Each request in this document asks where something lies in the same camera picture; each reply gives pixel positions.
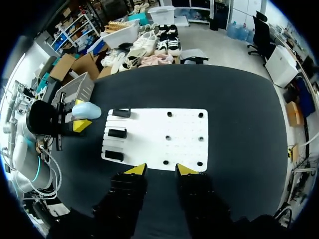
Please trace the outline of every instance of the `storage bin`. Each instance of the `storage bin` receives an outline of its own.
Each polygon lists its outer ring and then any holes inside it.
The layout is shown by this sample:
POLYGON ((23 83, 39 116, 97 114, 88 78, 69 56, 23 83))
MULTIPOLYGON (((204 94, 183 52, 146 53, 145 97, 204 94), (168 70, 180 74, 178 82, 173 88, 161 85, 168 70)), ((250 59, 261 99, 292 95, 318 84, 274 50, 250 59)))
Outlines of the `storage bin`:
POLYGON ((131 15, 131 16, 128 17, 128 20, 129 20, 129 21, 135 20, 135 19, 139 19, 139 20, 140 20, 140 25, 142 25, 142 26, 149 23, 149 20, 148 20, 148 18, 146 17, 145 12, 133 14, 133 15, 131 15))
POLYGON ((148 13, 151 14, 154 23, 158 24, 174 24, 173 6, 158 6, 150 8, 148 13))
POLYGON ((132 21, 128 21, 128 23, 131 23, 132 25, 126 28, 123 28, 121 30, 118 30, 116 32, 110 33, 106 35, 103 35, 103 32, 101 33, 101 38, 103 41, 108 44, 108 46, 111 49, 117 48, 122 43, 133 43, 136 41, 139 33, 139 24, 140 20, 135 19, 132 21))
POLYGON ((96 55, 99 53, 104 45, 105 42, 103 41, 103 39, 99 38, 96 42, 93 43, 93 45, 87 50, 86 53, 93 51, 93 55, 96 55))
POLYGON ((91 94, 94 88, 94 81, 91 80, 89 73, 85 72, 77 78, 70 81, 65 86, 62 86, 56 93, 52 101, 53 106, 57 106, 62 92, 65 93, 65 103, 72 100, 82 100, 84 102, 90 101, 91 94))

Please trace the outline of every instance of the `blue box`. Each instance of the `blue box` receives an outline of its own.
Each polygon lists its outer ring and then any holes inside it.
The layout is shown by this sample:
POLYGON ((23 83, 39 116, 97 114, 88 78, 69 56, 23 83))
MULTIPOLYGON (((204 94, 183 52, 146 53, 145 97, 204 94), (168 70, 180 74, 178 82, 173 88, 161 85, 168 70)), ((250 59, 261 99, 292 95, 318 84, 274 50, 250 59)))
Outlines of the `blue box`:
POLYGON ((140 20, 140 25, 146 25, 149 23, 148 19, 146 18, 145 12, 143 13, 138 13, 138 14, 133 14, 128 17, 128 21, 134 20, 134 19, 139 19, 140 20))

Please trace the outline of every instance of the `floor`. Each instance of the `floor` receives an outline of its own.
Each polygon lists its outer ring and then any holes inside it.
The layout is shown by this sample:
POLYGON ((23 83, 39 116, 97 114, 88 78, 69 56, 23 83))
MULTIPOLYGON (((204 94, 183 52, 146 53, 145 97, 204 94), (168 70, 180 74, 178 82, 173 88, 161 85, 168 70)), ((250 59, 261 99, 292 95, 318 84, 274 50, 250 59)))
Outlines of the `floor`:
MULTIPOLYGON (((208 64, 217 66, 232 67, 254 74, 260 75, 271 81, 266 68, 263 66, 263 59, 259 55, 248 55, 250 49, 248 43, 240 40, 234 40, 226 35, 225 30, 212 31, 205 24, 191 24, 190 27, 179 28, 178 34, 183 50, 199 48, 209 58, 208 64)), ((287 145, 305 142, 305 132, 303 128, 294 128, 289 126, 286 114, 285 100, 283 97, 284 89, 274 85, 279 101, 282 106, 283 116, 286 124, 287 145)), ((300 157, 304 157, 305 147, 299 148, 300 157)), ((287 176, 285 188, 283 189, 282 199, 278 207, 285 201, 289 193, 287 191, 288 183, 291 178, 294 165, 287 158, 287 176)), ((294 207, 293 218, 296 218, 303 205, 292 202, 294 207)))
POLYGON ((179 28, 178 34, 183 50, 201 49, 211 65, 249 71, 270 80, 262 65, 263 59, 258 55, 248 55, 251 50, 247 48, 248 43, 229 38, 225 30, 212 31, 206 24, 193 23, 190 27, 179 28))

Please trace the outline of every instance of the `black table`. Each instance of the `black table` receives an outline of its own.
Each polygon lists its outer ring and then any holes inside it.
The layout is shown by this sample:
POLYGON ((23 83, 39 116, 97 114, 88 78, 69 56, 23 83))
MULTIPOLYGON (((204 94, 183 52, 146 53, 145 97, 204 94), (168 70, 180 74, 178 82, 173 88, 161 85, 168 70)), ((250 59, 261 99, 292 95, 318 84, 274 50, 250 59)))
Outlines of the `black table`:
MULTIPOLYGON (((208 168, 232 218, 273 214, 287 171, 287 138, 278 96, 267 79, 233 68, 206 65, 144 67, 95 82, 91 102, 102 109, 84 137, 64 137, 54 152, 63 174, 58 197, 92 216, 110 178, 131 168, 101 158, 107 113, 114 108, 206 109, 208 168)), ((148 193, 136 238, 189 238, 174 173, 148 169, 148 193)))

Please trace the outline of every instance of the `white box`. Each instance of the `white box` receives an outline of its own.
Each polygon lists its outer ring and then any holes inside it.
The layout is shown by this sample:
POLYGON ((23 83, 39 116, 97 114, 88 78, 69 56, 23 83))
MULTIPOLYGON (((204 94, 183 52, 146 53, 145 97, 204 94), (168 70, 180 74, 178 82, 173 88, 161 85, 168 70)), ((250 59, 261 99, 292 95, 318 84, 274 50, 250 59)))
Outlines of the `white box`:
POLYGON ((296 76, 296 61, 283 46, 276 46, 273 54, 266 63, 266 69, 274 84, 286 87, 287 84, 296 76))
POLYGON ((154 23, 158 24, 174 24, 174 10, 173 6, 157 6, 149 9, 154 23))
POLYGON ((127 23, 131 24, 131 26, 125 27, 110 34, 105 32, 101 33, 101 38, 111 49, 117 48, 119 45, 125 42, 133 43, 138 38, 140 20, 134 19, 128 21, 127 23))

